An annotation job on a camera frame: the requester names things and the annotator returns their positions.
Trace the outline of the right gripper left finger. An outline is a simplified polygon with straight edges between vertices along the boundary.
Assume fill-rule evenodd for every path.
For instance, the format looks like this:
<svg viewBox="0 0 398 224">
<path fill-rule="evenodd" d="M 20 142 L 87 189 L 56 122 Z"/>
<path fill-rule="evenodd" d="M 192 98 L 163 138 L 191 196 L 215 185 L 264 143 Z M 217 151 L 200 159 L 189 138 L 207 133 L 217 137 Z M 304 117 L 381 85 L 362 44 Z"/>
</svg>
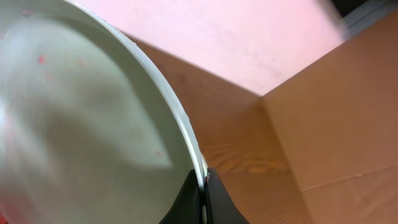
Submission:
<svg viewBox="0 0 398 224">
<path fill-rule="evenodd" d="M 191 170 L 172 207 L 159 224 L 202 224 L 201 193 L 197 175 Z"/>
</svg>

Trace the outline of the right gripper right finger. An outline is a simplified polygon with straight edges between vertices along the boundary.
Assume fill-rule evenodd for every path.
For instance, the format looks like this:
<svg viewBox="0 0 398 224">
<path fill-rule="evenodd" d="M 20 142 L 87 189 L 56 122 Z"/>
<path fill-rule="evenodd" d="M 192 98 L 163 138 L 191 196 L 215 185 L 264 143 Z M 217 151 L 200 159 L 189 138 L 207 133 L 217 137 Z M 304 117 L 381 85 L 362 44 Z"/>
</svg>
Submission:
<svg viewBox="0 0 398 224">
<path fill-rule="evenodd" d="M 249 224 L 213 168 L 208 168 L 206 176 L 205 202 L 208 224 Z"/>
</svg>

